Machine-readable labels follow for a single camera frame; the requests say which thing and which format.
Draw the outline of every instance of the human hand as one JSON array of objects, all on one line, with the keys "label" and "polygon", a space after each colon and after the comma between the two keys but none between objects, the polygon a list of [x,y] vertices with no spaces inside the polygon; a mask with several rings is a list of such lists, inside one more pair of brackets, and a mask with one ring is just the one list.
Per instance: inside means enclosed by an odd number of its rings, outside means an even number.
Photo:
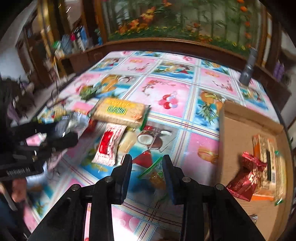
[{"label": "human hand", "polygon": [[[0,183],[0,193],[4,194],[4,187]],[[14,179],[12,181],[11,198],[15,202],[21,202],[27,197],[27,181],[25,178]]]}]

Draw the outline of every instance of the snack package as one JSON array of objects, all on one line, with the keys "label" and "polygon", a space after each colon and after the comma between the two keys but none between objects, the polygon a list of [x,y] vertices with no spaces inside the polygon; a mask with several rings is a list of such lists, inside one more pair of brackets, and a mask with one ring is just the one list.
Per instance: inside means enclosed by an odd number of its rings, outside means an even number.
[{"label": "snack package", "polygon": [[246,201],[250,201],[252,195],[260,183],[262,173],[266,163],[244,152],[242,166],[236,177],[226,186],[227,190],[234,196]]},{"label": "snack package", "polygon": [[107,123],[92,163],[99,163],[106,166],[115,165],[117,147],[125,128],[126,126],[123,125]]},{"label": "snack package", "polygon": [[254,157],[267,164],[263,176],[253,195],[253,200],[273,201],[276,195],[275,143],[262,135],[253,137]]},{"label": "snack package", "polygon": [[279,151],[275,151],[276,157],[276,196],[275,205],[280,204],[285,200],[287,178],[286,178],[286,162]]},{"label": "snack package", "polygon": [[149,179],[155,189],[165,190],[165,178],[163,175],[162,157],[147,168],[142,174],[138,176],[139,179]]},{"label": "snack package", "polygon": [[143,125],[148,110],[147,105],[107,97],[98,103],[94,118],[98,121],[138,128]]}]

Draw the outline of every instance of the yellow biscuit package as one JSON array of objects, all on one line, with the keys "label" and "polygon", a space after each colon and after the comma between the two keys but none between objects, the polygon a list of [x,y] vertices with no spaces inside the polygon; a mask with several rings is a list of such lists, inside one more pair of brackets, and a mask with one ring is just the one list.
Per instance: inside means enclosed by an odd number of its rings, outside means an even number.
[{"label": "yellow biscuit package", "polygon": [[108,97],[98,103],[93,118],[138,128],[143,125],[148,110],[148,105]]}]

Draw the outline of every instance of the cardboard box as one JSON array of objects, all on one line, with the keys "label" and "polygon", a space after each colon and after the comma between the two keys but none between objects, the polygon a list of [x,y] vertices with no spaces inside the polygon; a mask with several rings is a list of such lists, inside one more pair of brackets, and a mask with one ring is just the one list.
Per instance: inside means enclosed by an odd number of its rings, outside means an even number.
[{"label": "cardboard box", "polygon": [[286,161],[287,194],[278,206],[268,200],[237,199],[248,215],[258,215],[256,223],[266,240],[277,240],[284,231],[290,214],[293,197],[293,164],[284,127],[268,117],[246,107],[226,101],[219,113],[220,144],[216,183],[224,186],[240,169],[239,157],[247,151],[253,154],[253,136],[262,134],[275,141]]}]

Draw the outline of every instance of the white wall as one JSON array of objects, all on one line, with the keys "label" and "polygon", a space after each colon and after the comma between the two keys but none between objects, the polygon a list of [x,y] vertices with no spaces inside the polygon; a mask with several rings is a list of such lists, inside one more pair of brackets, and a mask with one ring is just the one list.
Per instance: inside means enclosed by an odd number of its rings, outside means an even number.
[{"label": "white wall", "polygon": [[22,67],[20,58],[15,47],[18,37],[28,20],[30,14],[34,11],[37,0],[31,2],[13,21],[0,41],[0,73],[2,77],[19,78],[28,80]]},{"label": "white wall", "polygon": [[[290,37],[285,33],[282,33],[281,47],[282,49],[289,51],[291,54],[296,55],[296,48]],[[294,117],[296,116],[296,66],[289,71],[289,74],[291,75],[291,85],[288,88],[291,91],[292,95],[281,111],[281,115],[287,126],[293,121]]]}]

